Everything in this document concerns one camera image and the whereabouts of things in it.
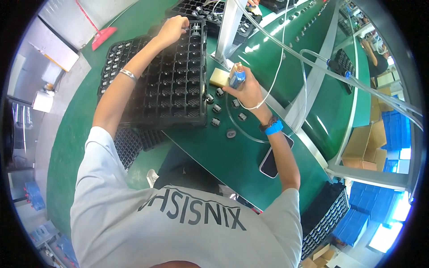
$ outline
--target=blue watch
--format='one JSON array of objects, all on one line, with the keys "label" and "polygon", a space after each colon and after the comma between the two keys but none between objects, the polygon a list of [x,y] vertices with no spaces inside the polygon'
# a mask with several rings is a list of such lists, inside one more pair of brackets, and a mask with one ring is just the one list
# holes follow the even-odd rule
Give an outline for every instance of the blue watch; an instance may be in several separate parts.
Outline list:
[{"label": "blue watch", "polygon": [[265,134],[268,136],[268,135],[277,133],[282,129],[283,129],[283,124],[281,123],[280,119],[277,119],[277,121],[275,121],[270,127],[268,127],[265,130]]}]

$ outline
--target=black plastic tray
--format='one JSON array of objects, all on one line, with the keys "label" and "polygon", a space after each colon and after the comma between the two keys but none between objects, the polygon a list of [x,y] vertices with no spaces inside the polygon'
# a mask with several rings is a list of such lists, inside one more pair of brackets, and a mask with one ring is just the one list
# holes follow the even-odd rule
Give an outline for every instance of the black plastic tray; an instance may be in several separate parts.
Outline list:
[{"label": "black plastic tray", "polygon": [[[190,20],[194,20],[196,18],[200,20],[204,20],[207,23],[208,34],[210,36],[217,38],[219,35],[219,31],[221,30],[221,23],[222,23],[221,18],[218,16],[219,20],[216,22],[209,21],[207,19],[207,16],[213,17],[211,13],[213,11],[213,7],[215,6],[216,2],[210,3],[206,6],[202,6],[204,3],[205,3],[205,0],[182,0],[176,3],[171,8],[167,9],[166,15],[167,16],[182,15],[182,16],[188,17],[188,19]],[[219,2],[216,6],[215,12],[216,13],[223,12],[224,6],[225,6],[224,2]],[[199,13],[199,17],[195,17],[194,15],[192,15],[192,12],[196,11],[197,7],[200,7],[202,9],[202,11]],[[262,21],[261,15],[252,14],[252,17],[256,20],[257,23],[260,23]],[[255,26],[244,15],[240,21],[240,25],[242,25],[242,23],[246,23],[249,26],[249,28],[242,27],[243,29],[246,30],[244,33],[241,32],[240,29],[237,30],[237,34],[233,42],[236,45],[239,43],[244,43],[255,30]]]},{"label": "black plastic tray", "polygon": [[[353,66],[353,63],[350,61],[350,58],[343,49],[338,50],[337,54],[335,55],[335,61],[338,62],[338,64],[344,69],[350,71],[353,76],[356,75],[356,68]],[[347,93],[350,95],[352,93],[353,86],[344,82],[341,83],[344,85]]]},{"label": "black plastic tray", "polygon": [[161,130],[144,129],[138,127],[136,132],[142,141],[143,151],[145,152],[150,151],[167,141],[167,137]]},{"label": "black plastic tray", "polygon": [[[190,21],[187,33],[152,60],[137,81],[120,126],[146,129],[205,126],[206,35],[204,21]],[[111,46],[101,74],[99,98],[118,71],[151,39],[149,35],[140,36]]]},{"label": "black plastic tray", "polygon": [[346,36],[351,36],[353,34],[350,27],[344,21],[340,21],[338,26]]},{"label": "black plastic tray", "polygon": [[[289,6],[293,6],[293,4],[297,3],[298,0],[290,0]],[[278,14],[286,9],[287,0],[263,0],[260,2],[260,5],[268,8],[274,13]]]},{"label": "black plastic tray", "polygon": [[143,148],[142,141],[131,128],[118,128],[113,143],[115,144],[119,159],[124,165],[125,170],[128,171]]},{"label": "black plastic tray", "polygon": [[350,208],[345,186],[326,182],[322,191],[301,216],[301,260],[307,258],[332,233]]}]

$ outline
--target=smartphone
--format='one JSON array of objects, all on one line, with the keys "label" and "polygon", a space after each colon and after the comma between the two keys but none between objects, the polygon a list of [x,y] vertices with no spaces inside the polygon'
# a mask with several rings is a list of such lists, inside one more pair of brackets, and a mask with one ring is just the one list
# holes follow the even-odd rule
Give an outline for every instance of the smartphone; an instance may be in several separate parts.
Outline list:
[{"label": "smartphone", "polygon": [[[286,134],[283,133],[283,135],[286,137],[286,140],[290,148],[292,149],[293,140],[289,138]],[[278,172],[274,161],[274,153],[272,151],[272,147],[270,147],[268,153],[265,155],[264,160],[262,160],[262,163],[259,166],[259,171],[270,178],[275,178],[277,176]]]}]

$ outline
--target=window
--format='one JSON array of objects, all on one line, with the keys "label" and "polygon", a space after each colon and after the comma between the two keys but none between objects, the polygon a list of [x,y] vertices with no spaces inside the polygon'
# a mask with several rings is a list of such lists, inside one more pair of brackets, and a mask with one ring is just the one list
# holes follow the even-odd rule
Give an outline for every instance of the window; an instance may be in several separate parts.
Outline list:
[{"label": "window", "polygon": [[383,253],[386,253],[389,250],[401,231],[403,223],[410,211],[411,206],[408,203],[408,198],[408,192],[404,192],[402,198],[395,207],[392,220],[387,225],[380,224],[378,226],[375,235],[368,244],[368,247]]},{"label": "window", "polygon": [[411,159],[411,148],[403,148],[399,153],[399,159],[410,160]]},{"label": "window", "polygon": [[387,63],[389,64],[389,66],[390,66],[390,65],[395,64],[395,62],[393,61],[392,56],[389,56],[389,57],[387,58]]}]

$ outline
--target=black pants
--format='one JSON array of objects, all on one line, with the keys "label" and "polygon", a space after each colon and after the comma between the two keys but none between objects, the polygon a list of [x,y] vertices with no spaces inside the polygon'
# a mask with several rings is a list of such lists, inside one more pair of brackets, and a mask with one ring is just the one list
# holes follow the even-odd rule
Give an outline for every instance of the black pants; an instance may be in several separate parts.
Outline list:
[{"label": "black pants", "polygon": [[221,195],[220,181],[177,145],[171,147],[158,175],[159,178],[154,183],[155,189],[176,185]]}]

